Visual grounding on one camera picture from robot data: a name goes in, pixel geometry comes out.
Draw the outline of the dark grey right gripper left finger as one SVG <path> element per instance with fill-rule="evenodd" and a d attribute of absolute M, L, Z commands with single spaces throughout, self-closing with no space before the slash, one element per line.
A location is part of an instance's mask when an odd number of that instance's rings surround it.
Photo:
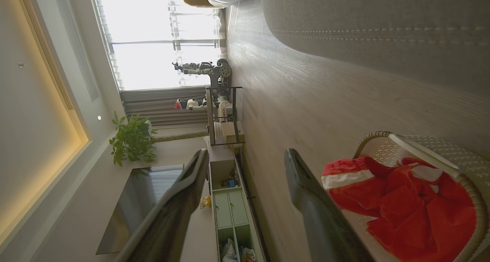
<path fill-rule="evenodd" d="M 116 262 L 178 262 L 189 220 L 199 206 L 207 176 L 209 155 L 197 151 L 128 243 Z"/>

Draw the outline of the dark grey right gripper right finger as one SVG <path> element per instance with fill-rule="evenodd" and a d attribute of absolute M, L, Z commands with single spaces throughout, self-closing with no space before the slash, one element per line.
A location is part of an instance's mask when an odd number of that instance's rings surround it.
<path fill-rule="evenodd" d="M 285 150 L 291 201 L 303 217 L 313 262 L 373 262 L 341 210 L 293 148 Z"/>

